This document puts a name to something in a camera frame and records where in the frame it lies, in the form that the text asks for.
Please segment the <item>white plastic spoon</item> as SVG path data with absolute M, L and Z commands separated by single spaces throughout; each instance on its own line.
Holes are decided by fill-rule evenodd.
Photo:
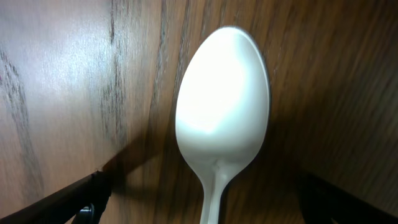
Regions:
M 214 31 L 188 64 L 177 97 L 175 135 L 203 187 L 202 223 L 218 223 L 224 189 L 259 153 L 270 90 L 262 54 L 239 27 Z

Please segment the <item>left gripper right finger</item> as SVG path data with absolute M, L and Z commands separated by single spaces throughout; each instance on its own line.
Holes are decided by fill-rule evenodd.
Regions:
M 297 197 L 305 223 L 397 224 L 397 217 L 313 174 L 297 180 Z

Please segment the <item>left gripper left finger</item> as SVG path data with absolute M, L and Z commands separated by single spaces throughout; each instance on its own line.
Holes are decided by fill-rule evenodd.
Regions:
M 1 218 L 1 223 L 99 223 L 111 195 L 113 181 L 96 171 L 83 179 Z

